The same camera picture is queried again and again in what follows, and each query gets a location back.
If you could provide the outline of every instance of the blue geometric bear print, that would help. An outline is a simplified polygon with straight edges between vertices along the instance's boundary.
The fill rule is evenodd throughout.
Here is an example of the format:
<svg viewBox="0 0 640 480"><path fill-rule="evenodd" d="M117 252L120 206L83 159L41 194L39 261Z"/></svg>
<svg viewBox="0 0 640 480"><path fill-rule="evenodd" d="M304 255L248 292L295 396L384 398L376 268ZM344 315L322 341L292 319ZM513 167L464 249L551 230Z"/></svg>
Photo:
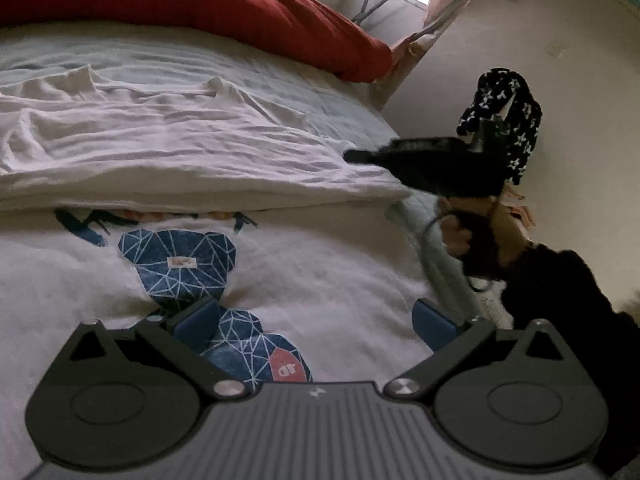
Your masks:
<svg viewBox="0 0 640 480"><path fill-rule="evenodd" d="M136 266L163 316L173 316L203 296L219 300L236 264L236 247L222 233L138 229L123 234L118 248Z"/></svg>
<svg viewBox="0 0 640 480"><path fill-rule="evenodd" d="M298 349L280 334L265 334L245 310L220 308L218 330L202 356L252 390L264 381L311 382Z"/></svg>

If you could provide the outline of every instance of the bed sheet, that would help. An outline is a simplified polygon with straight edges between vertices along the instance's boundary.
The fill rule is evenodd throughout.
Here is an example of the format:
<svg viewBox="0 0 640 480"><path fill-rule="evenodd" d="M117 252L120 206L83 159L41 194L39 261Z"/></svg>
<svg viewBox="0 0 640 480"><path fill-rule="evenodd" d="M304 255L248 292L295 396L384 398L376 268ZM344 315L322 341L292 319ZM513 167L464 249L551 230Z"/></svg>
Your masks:
<svg viewBox="0 0 640 480"><path fill-rule="evenodd" d="M90 65L98 74L138 84L201 83L220 76L254 95L306 114L319 135L361 149L386 144L396 133L353 85L309 65L235 40L189 28L113 22L43 23L0 29L0 85ZM481 311L460 265L449 258L437 230L422 236L435 198L415 192L387 216L410 235L441 306L464 316Z"/></svg>

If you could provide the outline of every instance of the red pillow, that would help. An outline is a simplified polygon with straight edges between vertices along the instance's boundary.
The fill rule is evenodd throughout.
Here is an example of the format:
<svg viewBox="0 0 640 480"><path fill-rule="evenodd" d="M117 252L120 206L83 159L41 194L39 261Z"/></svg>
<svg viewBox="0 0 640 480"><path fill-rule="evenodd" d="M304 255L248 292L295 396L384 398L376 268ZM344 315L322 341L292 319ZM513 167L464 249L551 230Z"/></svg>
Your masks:
<svg viewBox="0 0 640 480"><path fill-rule="evenodd" d="M0 0L0 26L92 19L198 28L346 81L371 82L392 67L386 44L315 0Z"/></svg>

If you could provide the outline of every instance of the black and white patterned cloth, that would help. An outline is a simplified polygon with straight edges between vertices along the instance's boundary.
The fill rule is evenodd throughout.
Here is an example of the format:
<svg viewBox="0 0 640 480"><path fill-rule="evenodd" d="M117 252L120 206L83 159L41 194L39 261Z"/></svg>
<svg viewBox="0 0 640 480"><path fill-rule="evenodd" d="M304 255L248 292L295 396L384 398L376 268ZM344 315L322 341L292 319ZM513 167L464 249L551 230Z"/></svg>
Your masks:
<svg viewBox="0 0 640 480"><path fill-rule="evenodd" d="M462 114L456 132L460 136L474 134L480 127L480 119L490 119L499 113L511 97L513 103L504 119L509 135L507 182L517 185L527 169L527 161L536 145L542 119L542 109L520 74L506 68L493 68L482 74L474 101Z"/></svg>

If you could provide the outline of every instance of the curtain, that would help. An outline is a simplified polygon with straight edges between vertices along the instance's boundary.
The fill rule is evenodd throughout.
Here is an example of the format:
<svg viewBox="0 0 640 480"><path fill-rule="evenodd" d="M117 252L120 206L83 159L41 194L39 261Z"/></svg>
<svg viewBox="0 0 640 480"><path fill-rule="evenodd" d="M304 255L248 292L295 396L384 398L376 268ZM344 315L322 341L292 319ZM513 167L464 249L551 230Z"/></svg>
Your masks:
<svg viewBox="0 0 640 480"><path fill-rule="evenodd" d="M418 62L470 1L429 0L422 30L392 47L393 69L370 86L371 101L378 110L382 110Z"/></svg>

